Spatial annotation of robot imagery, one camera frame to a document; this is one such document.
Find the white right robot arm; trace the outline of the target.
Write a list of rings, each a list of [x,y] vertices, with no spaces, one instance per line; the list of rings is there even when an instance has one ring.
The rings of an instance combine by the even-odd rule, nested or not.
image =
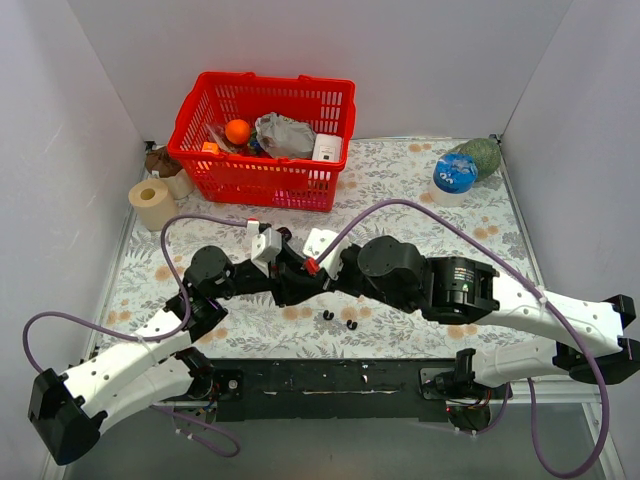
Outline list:
[[[532,340],[493,350],[465,349],[452,369],[423,382],[442,398],[475,397],[508,382],[567,375],[616,385],[639,370],[639,344],[623,335],[635,317],[631,298],[602,302],[548,293],[542,298],[492,266],[463,257],[427,258],[391,236],[364,247],[330,236],[309,239],[304,252],[328,271],[336,287],[445,325],[491,325],[532,334]]]

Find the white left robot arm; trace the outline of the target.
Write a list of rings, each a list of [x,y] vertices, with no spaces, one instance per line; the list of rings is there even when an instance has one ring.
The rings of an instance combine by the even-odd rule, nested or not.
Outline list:
[[[242,373],[215,369],[195,342],[227,316],[224,299],[270,292],[289,306],[325,292],[341,269],[340,252],[328,249],[333,239],[314,228],[297,254],[284,233],[268,228],[252,235],[250,257],[238,264],[205,246],[180,278],[179,294],[126,341],[62,373],[39,373],[28,418],[55,463],[80,459],[112,426],[157,402],[217,403],[237,394]]]

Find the glossy black earbud charging case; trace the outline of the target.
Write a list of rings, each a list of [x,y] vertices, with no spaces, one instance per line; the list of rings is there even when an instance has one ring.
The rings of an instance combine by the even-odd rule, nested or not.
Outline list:
[[[278,232],[281,234],[285,242],[289,242],[291,240],[292,233],[287,227],[280,227]]]

